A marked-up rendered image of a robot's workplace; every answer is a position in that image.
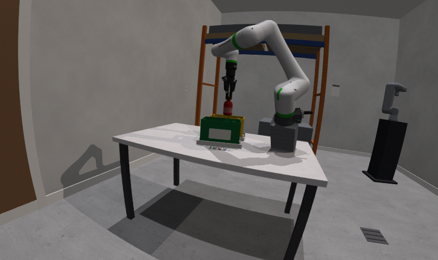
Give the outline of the green divided crate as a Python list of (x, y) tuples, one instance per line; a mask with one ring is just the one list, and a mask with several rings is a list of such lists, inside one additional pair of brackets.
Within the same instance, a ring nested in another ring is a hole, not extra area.
[(238, 119), (205, 116), (201, 119), (200, 140), (239, 144), (240, 128)]

